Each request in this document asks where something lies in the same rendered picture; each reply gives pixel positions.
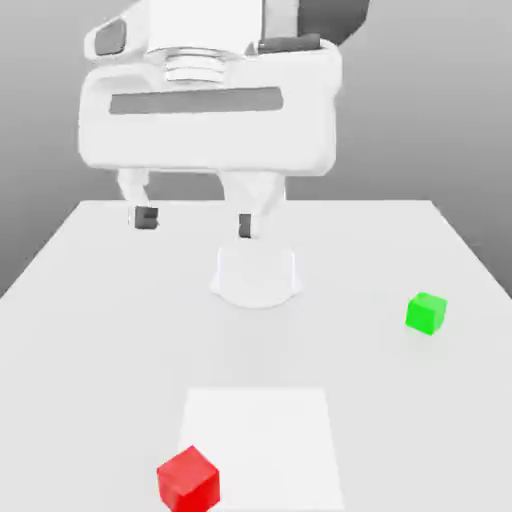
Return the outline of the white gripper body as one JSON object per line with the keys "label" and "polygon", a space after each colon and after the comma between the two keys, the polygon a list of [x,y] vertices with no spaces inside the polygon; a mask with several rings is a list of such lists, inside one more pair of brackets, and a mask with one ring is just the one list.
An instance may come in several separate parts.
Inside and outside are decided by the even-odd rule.
{"label": "white gripper body", "polygon": [[78,151],[99,169],[323,176],[336,161],[341,84],[328,41],[229,62],[214,88],[167,82],[148,62],[97,67],[82,86]]}

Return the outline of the small green cube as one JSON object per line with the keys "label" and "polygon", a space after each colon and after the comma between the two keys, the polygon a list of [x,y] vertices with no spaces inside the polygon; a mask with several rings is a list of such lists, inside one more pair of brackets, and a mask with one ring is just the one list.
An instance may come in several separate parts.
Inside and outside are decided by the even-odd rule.
{"label": "small green cube", "polygon": [[448,301],[442,297],[418,292],[408,302],[405,325],[433,335],[444,322],[447,304]]}

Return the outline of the small red cube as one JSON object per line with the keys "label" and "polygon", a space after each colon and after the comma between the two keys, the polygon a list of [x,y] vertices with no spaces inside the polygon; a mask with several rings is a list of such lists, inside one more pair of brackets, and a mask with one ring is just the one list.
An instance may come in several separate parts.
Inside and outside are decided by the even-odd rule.
{"label": "small red cube", "polygon": [[219,470],[193,445],[156,472],[160,498],[170,512],[208,512],[220,502]]}

